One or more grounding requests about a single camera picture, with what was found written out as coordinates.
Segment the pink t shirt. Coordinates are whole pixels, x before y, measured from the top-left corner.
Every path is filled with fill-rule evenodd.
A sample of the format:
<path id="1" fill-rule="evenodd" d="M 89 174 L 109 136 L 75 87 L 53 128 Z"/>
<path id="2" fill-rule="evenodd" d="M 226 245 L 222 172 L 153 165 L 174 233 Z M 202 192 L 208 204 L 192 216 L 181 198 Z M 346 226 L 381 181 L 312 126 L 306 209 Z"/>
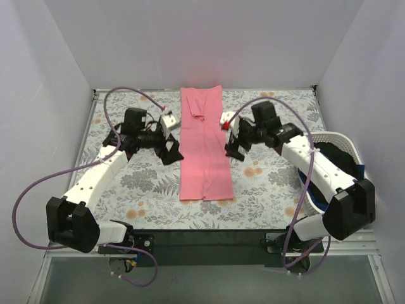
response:
<path id="1" fill-rule="evenodd" d="M 180 199 L 218 201 L 234 197 L 230 161 L 225 156 L 222 86 L 181 88 Z"/>

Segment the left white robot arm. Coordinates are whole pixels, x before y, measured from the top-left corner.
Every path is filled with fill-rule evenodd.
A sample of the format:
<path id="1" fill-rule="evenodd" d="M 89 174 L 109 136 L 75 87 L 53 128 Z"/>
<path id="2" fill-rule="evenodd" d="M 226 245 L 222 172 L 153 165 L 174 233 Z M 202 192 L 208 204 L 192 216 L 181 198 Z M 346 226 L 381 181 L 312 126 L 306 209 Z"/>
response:
<path id="1" fill-rule="evenodd" d="M 96 205 L 115 176 L 140 149 L 153 149 L 164 165 L 183 160 L 180 143 L 172 131 L 179 118 L 165 110 L 154 129 L 146 123 L 147 111 L 128 108 L 124 121 L 113 126 L 95 160 L 79 181 L 61 198 L 52 197 L 46 205 L 49 240 L 82 253 L 105 244 L 127 245 L 133 227 L 118 220 L 98 221 Z"/>

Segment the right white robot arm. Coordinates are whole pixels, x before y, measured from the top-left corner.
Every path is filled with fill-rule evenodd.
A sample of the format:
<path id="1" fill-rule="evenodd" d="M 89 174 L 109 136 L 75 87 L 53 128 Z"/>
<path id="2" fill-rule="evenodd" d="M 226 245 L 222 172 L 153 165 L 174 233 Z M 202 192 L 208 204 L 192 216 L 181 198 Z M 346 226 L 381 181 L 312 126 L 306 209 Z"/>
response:
<path id="1" fill-rule="evenodd" d="M 344 240 L 370 225 L 376 218 L 375 186 L 366 179 L 357 179 L 332 163 L 315 148 L 309 133 L 293 123 L 283 124 L 272 102 L 258 98 L 252 105 L 253 122 L 239 112 L 222 113 L 220 125 L 231 132 L 225 145 L 226 155 L 244 161 L 240 148 L 249 151 L 253 144 L 274 149 L 313 183 L 328 206 L 324 212 L 310 215 L 292 225 L 294 239 L 299 242 L 331 236 Z"/>

